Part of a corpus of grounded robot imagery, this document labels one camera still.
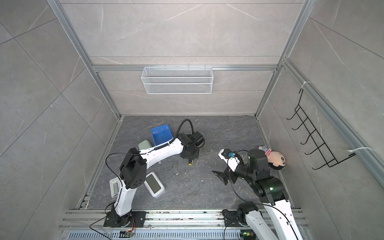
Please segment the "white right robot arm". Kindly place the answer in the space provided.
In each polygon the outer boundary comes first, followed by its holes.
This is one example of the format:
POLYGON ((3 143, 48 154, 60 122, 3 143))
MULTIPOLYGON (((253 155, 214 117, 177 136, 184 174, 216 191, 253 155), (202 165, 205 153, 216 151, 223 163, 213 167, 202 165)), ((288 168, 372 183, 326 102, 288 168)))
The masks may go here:
POLYGON ((280 179, 270 174, 270 165, 264 151, 248 151, 248 164, 230 149, 222 149, 218 156, 226 164, 224 172, 214 174, 225 185, 238 178, 245 180, 260 203, 243 201, 236 211, 222 210, 227 227, 249 226, 260 240, 301 240, 303 237, 293 216, 287 191, 280 179))

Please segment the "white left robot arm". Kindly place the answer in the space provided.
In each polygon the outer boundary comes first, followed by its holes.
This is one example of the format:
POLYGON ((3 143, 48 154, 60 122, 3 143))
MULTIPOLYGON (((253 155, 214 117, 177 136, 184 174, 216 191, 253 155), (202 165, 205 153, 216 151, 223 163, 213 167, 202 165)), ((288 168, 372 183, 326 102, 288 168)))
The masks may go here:
POLYGON ((199 158, 199 151, 205 145, 205 139, 199 132, 186 135, 178 134, 176 138, 161 145, 145 150, 130 149, 120 166, 118 179, 121 182, 121 189, 118 198, 107 213, 104 227, 119 228, 125 227, 137 219, 132 214, 132 203, 137 188, 145 183, 147 169, 154 164, 174 155, 189 160, 199 158))

